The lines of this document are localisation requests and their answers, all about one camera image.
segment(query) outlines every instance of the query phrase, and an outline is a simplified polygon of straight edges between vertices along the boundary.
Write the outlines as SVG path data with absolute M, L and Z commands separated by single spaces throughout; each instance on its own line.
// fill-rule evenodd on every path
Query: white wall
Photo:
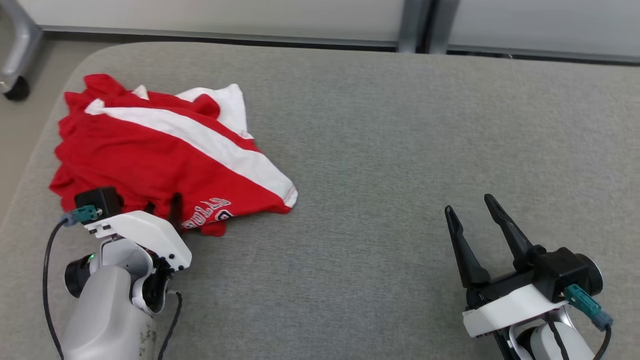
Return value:
M 461 0 L 449 43 L 640 56 L 640 0 Z
M 397 41 L 404 0 L 19 0 L 38 25 Z

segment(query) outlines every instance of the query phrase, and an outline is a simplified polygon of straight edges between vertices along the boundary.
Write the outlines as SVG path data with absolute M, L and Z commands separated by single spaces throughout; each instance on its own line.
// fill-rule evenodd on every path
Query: white stripe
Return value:
M 231 84 L 226 88 L 219 90 L 193 88 L 179 93 L 176 97 L 193 102 L 202 94 L 208 95 L 218 103 L 218 106 L 220 107 L 220 115 L 218 116 L 219 122 L 245 139 L 253 138 L 253 136 L 247 132 L 244 97 L 238 84 Z
M 149 100 L 149 93 L 147 92 L 147 88 L 145 88 L 145 85 L 138 86 L 135 90 L 132 91 L 132 93 L 140 99 Z
M 296 203 L 298 192 L 293 183 L 264 154 L 242 149 L 226 136 L 189 117 L 162 109 L 105 108 L 100 99 L 89 104 L 84 112 L 106 114 L 179 138 L 229 170 L 273 192 L 286 206 L 291 208 Z

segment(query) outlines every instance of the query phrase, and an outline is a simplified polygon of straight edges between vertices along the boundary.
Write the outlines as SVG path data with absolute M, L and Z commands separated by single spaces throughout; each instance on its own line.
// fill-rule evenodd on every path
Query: gray upholstered table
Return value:
M 289 215 L 192 234 L 193 264 L 173 287 L 184 307 L 168 359 L 496 359 L 470 339 L 444 218 L 454 206 L 493 275 L 511 256 L 487 212 L 492 193 L 534 243 L 591 256 L 599 301 L 616 319 L 610 359 L 640 350 L 636 213 L 640 73 L 635 68 L 491 58 L 239 47 L 120 45 L 82 76 L 177 93 L 240 84 L 249 130 L 300 191 Z M 54 359 L 40 293 L 60 215 L 60 100 L 0 231 L 3 359 Z M 76 300 L 64 266 L 92 252 L 80 227 L 54 244 L 50 297 L 63 332 Z M 175 300 L 159 317 L 166 331 Z M 580 314 L 592 348 L 603 334 Z

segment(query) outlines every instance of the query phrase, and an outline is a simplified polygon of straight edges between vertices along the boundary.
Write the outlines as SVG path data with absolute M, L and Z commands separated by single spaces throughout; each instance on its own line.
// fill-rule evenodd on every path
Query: robotic arm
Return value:
M 79 194 L 76 206 L 95 208 L 95 219 L 83 225 L 100 240 L 100 246 L 65 270 L 67 290 L 79 301 L 62 337 L 63 356 L 69 360 L 152 359 L 153 316 L 164 308 L 174 273 L 191 264 L 191 252 L 167 220 L 144 211 L 122 213 L 114 188 Z M 74 222 L 67 219 L 67 224 Z
M 613 320 L 591 298 L 602 291 L 598 267 L 565 247 L 547 252 L 541 245 L 532 245 L 493 195 L 486 194 L 484 201 L 507 239 L 515 271 L 491 278 L 463 236 L 453 208 L 445 208 L 462 286 L 467 289 L 463 323 L 469 335 L 492 334 L 507 360 L 594 359 L 566 311 L 575 306 L 600 331 L 607 331 L 595 356 L 600 359 L 611 338 Z

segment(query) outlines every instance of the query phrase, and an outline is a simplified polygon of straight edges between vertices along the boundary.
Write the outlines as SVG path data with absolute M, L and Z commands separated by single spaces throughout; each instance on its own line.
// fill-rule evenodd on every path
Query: black cable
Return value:
M 570 360 L 569 353 L 567 353 L 566 347 L 564 347 L 564 343 L 562 342 L 562 338 L 560 337 L 560 333 L 556 328 L 556 323 L 550 318 L 547 318 L 547 324 L 549 324 L 549 328 L 551 328 L 551 332 L 554 333 L 554 338 L 556 339 L 556 343 L 560 347 L 560 353 L 562 354 L 563 360 Z
M 600 360 L 602 358 L 602 356 L 604 356 L 604 353 L 607 351 L 607 347 L 609 346 L 609 342 L 611 342 L 611 335 L 612 335 L 612 332 L 613 332 L 611 330 L 611 325 L 605 326 L 605 330 L 607 332 L 604 334 L 604 340 L 602 342 L 602 345 L 600 346 L 600 350 L 598 350 L 598 353 L 593 358 L 593 360 Z
M 171 322 L 171 326 L 169 327 L 169 332 L 167 332 L 166 337 L 164 338 L 164 342 L 162 343 L 162 347 L 160 348 L 160 354 L 158 354 L 158 360 L 162 360 L 164 357 L 164 351 L 166 350 L 166 346 L 169 345 L 169 339 L 173 334 L 175 324 L 178 323 L 178 316 L 180 316 L 180 309 L 182 309 L 182 294 L 176 291 L 175 296 L 178 297 L 178 308 L 175 310 L 175 315 L 173 316 L 173 321 Z
M 51 320 L 51 312 L 49 311 L 49 289 L 47 288 L 47 283 L 49 282 L 49 255 L 51 254 L 53 239 L 56 237 L 56 234 L 62 225 L 66 224 L 68 221 L 69 219 L 67 218 L 63 219 L 58 223 L 58 225 L 56 225 L 56 227 L 54 227 L 53 231 L 51 231 L 49 242 L 47 242 L 47 250 L 44 253 L 44 266 L 42 268 L 42 304 L 44 305 L 44 316 L 47 319 L 47 325 L 49 326 L 49 332 L 51 333 L 53 343 L 56 345 L 56 349 L 60 354 L 60 360 L 64 360 L 65 356 L 62 354 L 62 347 L 60 346 L 60 341 L 58 341 L 58 336 L 56 335 L 56 329 L 53 328 L 53 321 Z

